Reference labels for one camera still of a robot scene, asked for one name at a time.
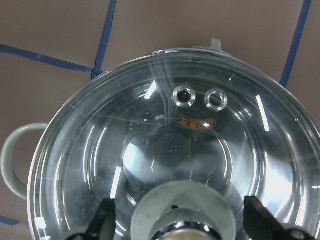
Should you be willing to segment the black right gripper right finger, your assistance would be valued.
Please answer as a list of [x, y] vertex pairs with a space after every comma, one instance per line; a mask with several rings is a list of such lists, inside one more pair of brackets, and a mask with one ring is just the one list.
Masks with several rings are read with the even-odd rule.
[[256, 196], [244, 197], [243, 226], [252, 240], [313, 240], [296, 226], [285, 228]]

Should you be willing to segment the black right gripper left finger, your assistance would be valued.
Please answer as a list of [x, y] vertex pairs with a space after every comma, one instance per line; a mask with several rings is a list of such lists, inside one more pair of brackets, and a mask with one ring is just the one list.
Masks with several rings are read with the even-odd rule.
[[66, 240], [113, 240], [116, 234], [116, 204], [104, 198], [85, 232], [72, 233]]

